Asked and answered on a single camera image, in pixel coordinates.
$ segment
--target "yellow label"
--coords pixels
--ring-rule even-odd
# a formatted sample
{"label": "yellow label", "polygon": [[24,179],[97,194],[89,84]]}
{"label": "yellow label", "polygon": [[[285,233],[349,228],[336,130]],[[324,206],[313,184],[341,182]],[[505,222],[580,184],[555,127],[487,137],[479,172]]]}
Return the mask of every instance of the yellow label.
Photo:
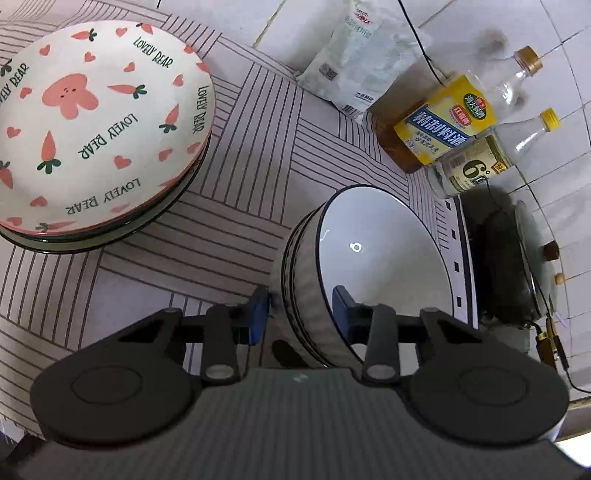
{"label": "yellow label", "polygon": [[394,130],[428,165],[495,124],[495,113],[484,95],[462,75],[394,125]]}
{"label": "yellow label", "polygon": [[509,168],[509,161],[493,135],[479,138],[441,163],[444,175],[458,193],[466,192]]}

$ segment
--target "stack of bowls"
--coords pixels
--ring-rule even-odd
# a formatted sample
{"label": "stack of bowls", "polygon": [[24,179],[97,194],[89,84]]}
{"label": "stack of bowls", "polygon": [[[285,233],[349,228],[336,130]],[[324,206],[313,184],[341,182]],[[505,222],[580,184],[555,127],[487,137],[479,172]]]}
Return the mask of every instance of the stack of bowls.
{"label": "stack of bowls", "polygon": [[416,214],[385,190],[356,185],[335,193],[287,235],[271,272],[275,321],[311,367],[361,371],[365,346],[350,345],[333,314],[343,285],[355,302],[417,316],[453,315],[452,287],[437,245]]}
{"label": "stack of bowls", "polygon": [[197,174],[214,109],[203,62],[151,25],[32,43],[0,70],[0,235],[71,253],[144,226]]}

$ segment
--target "bottle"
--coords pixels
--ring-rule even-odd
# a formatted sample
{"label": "bottle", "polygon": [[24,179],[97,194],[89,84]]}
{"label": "bottle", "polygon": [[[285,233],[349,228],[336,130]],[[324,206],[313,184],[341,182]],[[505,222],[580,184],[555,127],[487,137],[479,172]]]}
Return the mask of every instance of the bottle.
{"label": "bottle", "polygon": [[429,165],[429,185],[441,199],[466,192],[518,165],[536,142],[559,126],[558,116],[548,108],[529,120],[490,127],[464,147]]}
{"label": "bottle", "polygon": [[507,59],[483,61],[393,127],[380,125],[378,141],[402,170],[413,173],[506,118],[523,81],[541,68],[529,46]]}

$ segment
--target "plastic bag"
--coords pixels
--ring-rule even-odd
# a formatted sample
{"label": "plastic bag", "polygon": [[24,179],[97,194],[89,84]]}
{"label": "plastic bag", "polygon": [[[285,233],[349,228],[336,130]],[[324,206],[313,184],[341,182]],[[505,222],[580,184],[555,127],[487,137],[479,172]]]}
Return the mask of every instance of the plastic bag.
{"label": "plastic bag", "polygon": [[[420,35],[425,48],[431,38]],[[361,121],[365,111],[422,56],[406,19],[377,0],[351,0],[328,44],[298,85]]]}

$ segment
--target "table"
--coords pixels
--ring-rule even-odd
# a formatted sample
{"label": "table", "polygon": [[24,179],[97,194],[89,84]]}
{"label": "table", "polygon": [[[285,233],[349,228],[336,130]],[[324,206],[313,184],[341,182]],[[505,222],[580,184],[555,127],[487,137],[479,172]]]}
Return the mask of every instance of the table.
{"label": "table", "polygon": [[[44,255],[0,241],[0,414],[40,435],[29,390],[54,361],[163,307],[203,313],[267,284],[281,239],[336,190],[380,186],[420,217],[441,250],[457,318],[476,326],[466,226],[458,200],[405,175],[362,124],[300,89],[294,72],[198,21],[124,0],[25,0],[0,14],[0,61],[67,25],[152,24],[192,45],[216,88],[212,142],[181,199],[127,239],[76,255]],[[197,373],[200,345],[187,350]]]}

